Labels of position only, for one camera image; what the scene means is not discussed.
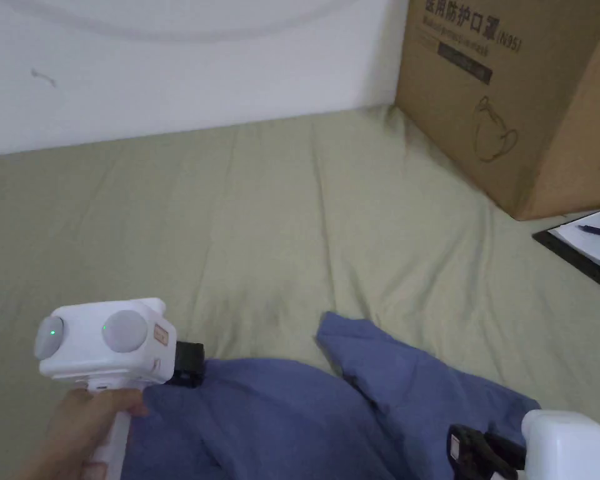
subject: orange label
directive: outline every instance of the orange label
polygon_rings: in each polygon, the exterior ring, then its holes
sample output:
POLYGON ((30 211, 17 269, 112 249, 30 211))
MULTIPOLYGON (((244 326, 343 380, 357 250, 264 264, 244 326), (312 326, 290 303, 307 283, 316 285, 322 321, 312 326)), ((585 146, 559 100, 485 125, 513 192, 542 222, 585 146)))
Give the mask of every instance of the orange label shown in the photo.
POLYGON ((158 340, 162 345, 167 346, 169 344, 169 332, 156 323, 154 327, 154 339, 158 340))
POLYGON ((80 472, 80 480, 105 480, 107 464, 103 462, 84 463, 80 472))

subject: blue fabric fold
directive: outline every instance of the blue fabric fold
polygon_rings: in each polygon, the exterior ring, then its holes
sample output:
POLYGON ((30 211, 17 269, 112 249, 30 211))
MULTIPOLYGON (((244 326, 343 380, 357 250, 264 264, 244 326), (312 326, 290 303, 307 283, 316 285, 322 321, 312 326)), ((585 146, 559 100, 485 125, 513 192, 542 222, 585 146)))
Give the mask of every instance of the blue fabric fold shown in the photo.
POLYGON ((147 389, 123 480, 450 480, 451 424, 522 444, 539 407, 366 320, 326 314, 317 341, 347 381, 284 359, 210 359, 198 389, 147 389))
POLYGON ((522 419, 540 408, 535 400, 395 340, 368 320, 327 313, 317 341, 377 407, 378 419, 422 480, 453 478, 446 457, 450 425, 492 431, 524 445, 522 419))

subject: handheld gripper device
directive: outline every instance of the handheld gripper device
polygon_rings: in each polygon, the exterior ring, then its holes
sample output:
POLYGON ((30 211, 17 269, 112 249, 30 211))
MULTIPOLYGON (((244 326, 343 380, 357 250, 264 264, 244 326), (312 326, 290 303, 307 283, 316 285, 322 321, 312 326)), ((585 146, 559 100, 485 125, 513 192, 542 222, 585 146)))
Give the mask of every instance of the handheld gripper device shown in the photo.
MULTIPOLYGON (((40 373, 86 383, 89 392, 140 389, 150 384, 197 386, 204 366, 200 344, 177 342, 159 298, 61 306, 42 320, 34 353, 40 373)), ((131 417, 117 414, 82 477, 119 480, 131 417)))

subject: blue pen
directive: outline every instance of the blue pen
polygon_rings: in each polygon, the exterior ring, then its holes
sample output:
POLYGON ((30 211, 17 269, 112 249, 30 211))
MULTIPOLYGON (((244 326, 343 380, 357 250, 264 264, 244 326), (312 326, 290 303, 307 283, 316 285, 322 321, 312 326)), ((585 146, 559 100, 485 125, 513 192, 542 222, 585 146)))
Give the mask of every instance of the blue pen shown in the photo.
POLYGON ((577 228, 582 230, 585 233, 588 234, 592 234, 592 235, 597 235, 600 237, 600 229, 597 228, 597 226, 591 226, 591 225, 577 225, 577 228))

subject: printed line drawing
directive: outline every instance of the printed line drawing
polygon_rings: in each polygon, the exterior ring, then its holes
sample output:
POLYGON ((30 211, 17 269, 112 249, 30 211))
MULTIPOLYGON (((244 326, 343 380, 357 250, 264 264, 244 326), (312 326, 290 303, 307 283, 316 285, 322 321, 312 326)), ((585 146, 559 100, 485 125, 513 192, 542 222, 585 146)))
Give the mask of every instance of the printed line drawing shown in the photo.
POLYGON ((518 143, 518 131, 508 129, 489 98, 484 96, 474 110, 474 152, 490 163, 513 150, 518 143))

